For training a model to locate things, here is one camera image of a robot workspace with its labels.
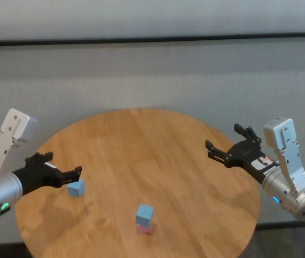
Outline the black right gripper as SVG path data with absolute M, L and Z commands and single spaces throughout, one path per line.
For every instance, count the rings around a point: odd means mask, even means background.
M 209 140 L 205 141 L 208 158 L 225 164 L 227 168 L 240 167 L 262 184 L 266 172 L 277 168 L 279 165 L 261 151 L 261 139 L 255 134 L 251 126 L 243 128 L 240 124 L 234 124 L 234 131 L 242 135 L 243 140 L 233 145 L 226 153 L 217 149 Z

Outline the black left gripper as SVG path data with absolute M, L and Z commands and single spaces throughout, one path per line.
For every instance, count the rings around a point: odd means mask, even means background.
M 23 196 L 41 187 L 60 188 L 62 185 L 79 181 L 82 166 L 61 172 L 56 166 L 48 163 L 52 159 L 53 152 L 36 152 L 25 159 L 25 167 L 13 172 L 21 183 Z

